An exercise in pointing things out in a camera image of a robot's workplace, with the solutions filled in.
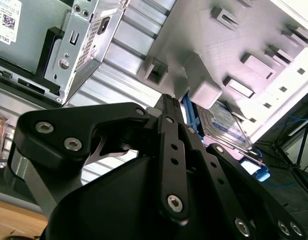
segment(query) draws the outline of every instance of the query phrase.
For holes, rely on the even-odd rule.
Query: metal frame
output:
[[[163,94],[155,108],[158,116],[119,103],[20,117],[8,169],[50,217],[41,239],[306,238],[222,146],[203,146],[178,100]],[[39,129],[42,119],[53,131]],[[86,161],[128,150],[138,157],[79,187]],[[211,206],[217,214],[206,217]]]
[[[286,169],[289,170],[293,177],[295,178],[295,180],[298,182],[298,184],[307,192],[308,194],[308,181],[303,177],[303,175],[301,174],[301,172],[299,171],[300,168],[300,161],[302,158],[302,154],[303,154],[303,150],[305,147],[305,143],[306,143],[306,138],[308,135],[308,123],[301,128],[299,131],[302,131],[303,129],[305,129],[304,134],[303,134],[303,139],[301,142],[301,146],[299,149],[299,153],[297,156],[297,161],[296,163],[293,163],[288,156],[286,155],[286,153],[282,150],[281,145],[279,145],[278,143],[274,143],[271,145],[271,147],[274,149],[274,151],[276,151],[277,154],[281,155],[282,158],[284,159],[285,163],[286,163],[286,167],[277,167],[277,166],[273,166],[274,168],[280,168],[280,169]]]

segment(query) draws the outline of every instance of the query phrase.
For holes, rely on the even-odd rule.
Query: blue cable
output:
[[[295,116],[292,116],[292,115],[289,115],[289,117],[292,118],[292,119],[300,120],[300,121],[308,121],[308,118],[299,118],[299,117],[295,117]]]
[[[308,118],[298,118],[298,117],[295,117],[295,116],[289,116],[293,119],[297,119],[296,121],[290,121],[288,123],[284,123],[284,124],[280,124],[280,125],[276,125],[274,126],[275,128],[278,128],[278,127],[282,127],[282,126],[285,126],[285,125],[289,125],[289,124],[294,124],[294,123],[297,123],[297,122],[300,122],[300,121],[308,121]]]
[[[262,157],[263,157],[262,152],[261,152],[259,149],[257,149],[257,148],[256,148],[256,150],[258,151],[258,156],[259,156],[260,158],[262,158]]]
[[[300,122],[300,121],[304,121],[304,120],[290,121],[290,122],[288,122],[288,123],[276,125],[276,126],[274,126],[274,127],[275,127],[275,128],[278,128],[278,127],[282,127],[282,126],[285,126],[285,125],[294,124],[294,123],[297,123],[297,122]]]
[[[297,182],[293,182],[291,184],[282,185],[282,186],[275,186],[275,185],[268,184],[266,182],[263,182],[263,184],[266,185],[266,186],[269,186],[271,188],[274,188],[274,189],[286,189],[286,188],[290,188],[290,187],[292,187],[294,185],[297,185]]]

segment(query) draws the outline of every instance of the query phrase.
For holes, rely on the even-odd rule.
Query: ventilation grille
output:
[[[101,20],[98,20],[97,22],[95,22],[94,27],[93,27],[93,29],[90,33],[88,42],[85,46],[84,53],[80,56],[80,58],[78,60],[78,63],[77,63],[77,66],[76,66],[76,71],[79,70],[79,68],[81,66],[83,66],[88,61],[88,53],[89,53],[89,50],[92,46],[92,43],[94,41],[94,38],[95,38],[95,35],[97,33],[97,30],[99,28],[100,23],[101,23]]]

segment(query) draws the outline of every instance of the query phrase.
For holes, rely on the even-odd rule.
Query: metal rod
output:
[[[292,167],[290,172],[292,173],[293,177],[297,181],[297,183],[308,193],[308,182],[303,177],[303,175],[299,172],[298,168],[295,167],[295,165],[292,163],[292,161],[288,158],[288,156],[284,153],[284,151],[279,147],[275,146],[279,154],[284,158],[288,166]]]
[[[297,166],[300,164],[300,161],[302,159],[307,135],[308,135],[308,123],[305,125],[305,132],[304,132],[304,135],[303,135],[302,143],[300,145],[300,149],[299,149],[299,153],[298,153],[298,157],[297,157],[297,161],[296,161]]]

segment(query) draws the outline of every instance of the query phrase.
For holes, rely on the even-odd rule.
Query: gray metal surface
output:
[[[164,28],[154,42],[148,55],[167,64],[170,75],[180,71],[189,54],[196,51],[201,55],[211,76],[222,89],[221,100],[235,102],[242,96],[225,88],[224,79],[230,75],[252,89],[256,94],[263,92],[275,79],[267,80],[240,62],[250,53],[272,67],[278,75],[283,66],[274,64],[264,56],[268,44],[273,44],[291,57],[301,52],[302,47],[293,47],[281,36],[286,24],[298,25],[285,12],[269,0],[254,1],[254,6],[242,8],[238,1],[220,0],[178,0],[169,15]],[[239,20],[236,31],[222,27],[211,18],[213,6],[220,6]],[[189,85],[197,79],[189,79]],[[174,94],[183,80],[166,80],[156,89]]]
[[[124,21],[119,24],[114,38],[143,55],[147,54],[154,42],[154,39]]]
[[[43,214],[49,218],[57,204],[69,193],[82,186],[80,176],[71,179],[57,181],[48,172],[41,171],[15,150],[11,168],[13,172],[22,178]]]
[[[114,43],[110,44],[105,60],[134,75],[143,63],[142,59]]]
[[[126,15],[123,16],[122,24],[129,24],[140,32],[138,34],[142,39],[146,40],[157,37],[157,34],[167,18],[165,14],[141,0],[131,0],[128,10]],[[121,15],[116,14],[114,17],[115,21],[118,22],[121,17]],[[110,28],[109,26],[104,36],[110,38],[110,35],[113,36],[114,32],[115,28]],[[106,55],[105,63],[100,66],[77,94],[73,96],[68,103],[68,107],[121,102],[138,103],[144,108],[155,106],[161,93],[129,75],[132,73],[136,74],[139,66],[143,62],[142,59],[130,53],[130,49],[132,49],[130,46],[117,46],[112,43]],[[102,45],[98,51],[102,51],[103,53],[106,52],[106,46]],[[129,71],[121,71],[121,69],[124,69],[123,66],[125,65],[129,66]],[[4,100],[5,97],[8,96],[0,95],[0,104],[3,105],[3,107],[0,106],[0,113],[7,118],[11,118],[13,123],[5,144],[6,151],[8,151],[14,135],[14,126],[16,126],[18,117],[25,111],[18,112],[18,110],[22,109],[22,100],[12,96],[12,101],[9,102],[8,100]],[[26,110],[33,111],[35,109],[41,109],[41,107],[36,107],[37,108],[26,108]],[[136,155],[136,151],[129,151],[126,155],[121,157],[108,157],[99,162],[89,164],[84,167],[82,172],[82,182],[84,184],[90,182],[120,166],[124,162],[135,158]]]
[[[59,0],[21,2],[17,41],[10,45],[0,41],[0,57],[36,72],[47,29],[61,28],[70,7]]]

